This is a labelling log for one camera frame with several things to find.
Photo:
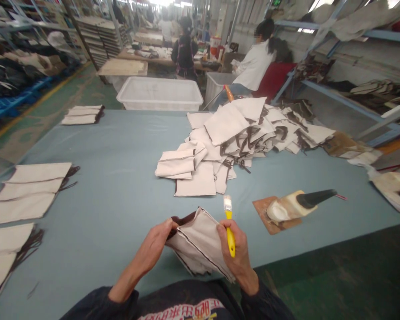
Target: yellow floor line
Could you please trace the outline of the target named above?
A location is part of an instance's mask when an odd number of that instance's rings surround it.
[[[77,75],[79,75],[80,72],[82,72],[85,68],[87,68],[90,65],[90,62],[85,63],[82,65],[72,76],[68,77],[64,81],[61,81],[56,87],[54,87],[52,90],[50,90],[48,93],[46,93],[44,96],[42,96],[35,104],[33,104],[31,107],[29,107],[27,110],[25,110],[22,114],[17,116],[15,119],[7,123],[3,128],[0,129],[0,137],[4,135],[11,127],[13,127],[15,124],[17,124],[19,121],[21,121],[26,115],[28,115],[31,111],[33,111],[35,108],[37,108],[40,104],[45,102],[47,99],[49,99],[51,96],[53,96],[59,89],[61,89],[64,85],[66,85],[69,81],[74,79]]]

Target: concrete floor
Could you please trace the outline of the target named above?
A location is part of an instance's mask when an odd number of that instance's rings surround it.
[[[46,97],[0,131],[0,157],[16,162],[74,105],[122,109],[114,88],[100,81],[92,65]],[[301,97],[312,101],[314,112],[329,127],[355,134],[370,125],[313,92]],[[400,155],[392,161],[400,162]],[[400,319],[400,226],[268,264],[257,272],[297,319]],[[230,288],[239,296],[236,286]]]

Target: light blue table surface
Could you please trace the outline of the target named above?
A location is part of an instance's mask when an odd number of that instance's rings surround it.
[[[81,169],[70,183],[78,184],[60,192],[44,218],[35,220],[45,230],[43,243],[7,282],[0,319],[60,318],[91,290],[113,285],[149,229],[170,216],[183,217],[201,206],[223,219],[221,195],[175,198],[175,182],[154,176],[161,153],[176,150],[190,131],[184,112],[105,110],[99,124],[57,126],[41,139],[20,164],[72,162]],[[254,267],[400,224],[400,214],[369,183],[365,169],[322,149],[307,156],[271,151],[254,159],[252,174],[235,170],[227,193],[234,219],[247,233]],[[0,182],[9,175],[10,170],[2,173]],[[296,190],[332,188],[348,201],[333,197],[301,225],[274,236],[252,205]],[[145,295],[188,278],[165,248],[136,289]]]

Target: green floor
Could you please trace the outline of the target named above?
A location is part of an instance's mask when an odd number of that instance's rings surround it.
[[[122,109],[114,88],[102,84],[90,65],[0,136],[0,156],[17,161],[77,104]],[[400,226],[257,272],[297,319],[400,319]],[[231,289],[238,295],[236,286]]]

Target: white plastic bin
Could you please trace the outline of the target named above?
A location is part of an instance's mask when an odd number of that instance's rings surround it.
[[[232,84],[236,76],[232,73],[208,72],[208,82],[206,84],[206,104],[224,88],[226,84]]]
[[[117,100],[126,110],[199,111],[203,98],[197,83],[148,77],[130,77]]]

